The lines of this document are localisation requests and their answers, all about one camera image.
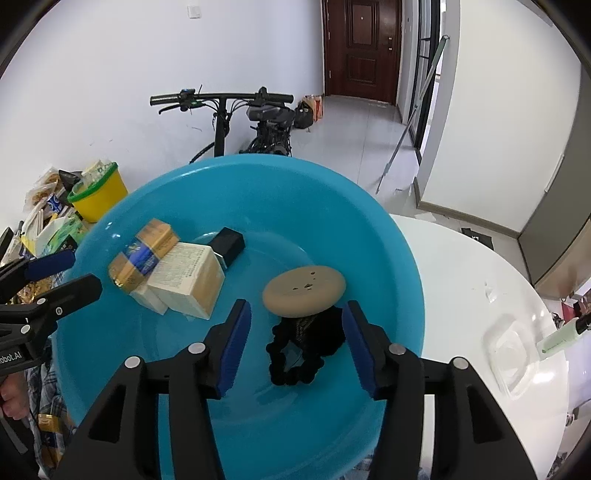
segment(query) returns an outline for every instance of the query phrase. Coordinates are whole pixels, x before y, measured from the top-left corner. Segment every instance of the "brown door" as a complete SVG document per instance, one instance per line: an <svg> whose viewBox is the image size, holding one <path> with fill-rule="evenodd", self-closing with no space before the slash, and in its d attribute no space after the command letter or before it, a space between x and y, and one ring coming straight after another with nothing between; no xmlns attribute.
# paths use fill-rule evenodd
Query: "brown door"
<svg viewBox="0 0 591 480"><path fill-rule="evenodd" d="M326 93L395 103L401 0L323 0Z"/></svg>

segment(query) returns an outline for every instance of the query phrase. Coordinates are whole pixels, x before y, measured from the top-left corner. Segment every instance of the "person's hand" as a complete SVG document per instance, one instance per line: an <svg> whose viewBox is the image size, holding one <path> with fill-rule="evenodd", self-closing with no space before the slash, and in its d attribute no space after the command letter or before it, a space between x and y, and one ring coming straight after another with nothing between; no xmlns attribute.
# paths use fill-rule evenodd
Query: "person's hand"
<svg viewBox="0 0 591 480"><path fill-rule="evenodd" d="M8 375L0 385L0 396L4 400L2 411L7 417L22 420L29 415L29 394L23 372Z"/></svg>

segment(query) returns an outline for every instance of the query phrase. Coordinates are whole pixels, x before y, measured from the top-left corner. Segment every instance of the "door frame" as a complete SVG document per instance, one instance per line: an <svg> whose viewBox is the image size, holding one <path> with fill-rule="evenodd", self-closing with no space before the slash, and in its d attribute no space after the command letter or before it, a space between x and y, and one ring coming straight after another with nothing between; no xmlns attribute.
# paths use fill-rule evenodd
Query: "door frame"
<svg viewBox="0 0 591 480"><path fill-rule="evenodd" d="M329 58L330 58L330 41L329 41L329 2L331 0L322 0L322 33L324 43L324 95L332 95L330 91L330 69L329 69ZM392 105L396 105L398 100L398 84L400 83L400 62L402 60L402 29L404 28L404 19L402 18L402 0L394 0L396 4L396 15L400 20L398 28L394 35L394 62L395 71L392 79L393 94L392 94Z"/></svg>

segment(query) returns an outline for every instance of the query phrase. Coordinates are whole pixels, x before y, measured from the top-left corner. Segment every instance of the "plastic container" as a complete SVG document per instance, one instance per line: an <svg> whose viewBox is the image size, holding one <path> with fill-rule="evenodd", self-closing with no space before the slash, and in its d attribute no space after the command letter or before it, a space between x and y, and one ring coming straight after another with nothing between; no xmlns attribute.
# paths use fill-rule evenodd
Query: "plastic container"
<svg viewBox="0 0 591 480"><path fill-rule="evenodd" d="M103 177L86 190L68 195L68 201L90 223L101 217L127 196L127 188L119 174L119 166L112 163Z"/></svg>
<svg viewBox="0 0 591 480"><path fill-rule="evenodd" d="M161 316L109 279L109 262L154 217L183 242L207 245L224 227L244 236L246 247L226 272L210 320L171 309ZM208 402L225 477L343 475L375 448L385 402L361 388L346 345L326 358L310 385L271 383L265 347L280 319L265 308L262 292L272 278L304 265L340 271L347 290L337 306L357 300L393 342L421 353L423 289L411 250L379 203L345 177L291 157L228 155L171 171L131 193L85 237L67 274L93 273L103 283L100 300L60 322L52 337L73 421L79 424L127 357L176 355L225 321L236 299L247 299L252 327L234 386L222 400ZM163 479L174 478L167 402L161 395Z"/></svg>
<svg viewBox="0 0 591 480"><path fill-rule="evenodd" d="M485 348L501 391L512 400L522 396L540 364L531 325L504 316L487 332Z"/></svg>

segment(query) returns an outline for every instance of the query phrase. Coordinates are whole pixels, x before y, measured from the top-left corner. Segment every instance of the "black clamp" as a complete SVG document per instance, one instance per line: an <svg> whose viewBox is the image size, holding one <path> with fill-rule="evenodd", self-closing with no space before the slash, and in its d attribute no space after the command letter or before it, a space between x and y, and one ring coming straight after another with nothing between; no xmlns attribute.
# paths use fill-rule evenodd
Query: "black clamp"
<svg viewBox="0 0 591 480"><path fill-rule="evenodd" d="M424 395L435 395L431 480L535 480L519 438L470 363L417 357L391 343L350 301L343 328L359 379L374 400L386 400L369 480L417 478L423 439Z"/></svg>
<svg viewBox="0 0 591 480"><path fill-rule="evenodd" d="M223 480L207 399L232 387L251 326L251 308L237 300L228 319L176 356L146 363L128 358L100 393L53 479L160 480L158 395L170 403L174 476Z"/></svg>
<svg viewBox="0 0 591 480"><path fill-rule="evenodd" d="M66 250L5 265L0 269L0 303L8 302L29 282L67 270L74 261L74 253ZM100 280L86 275L44 293L32 304L0 305L0 383L9 374L41 365L57 321L98 300L101 293Z"/></svg>

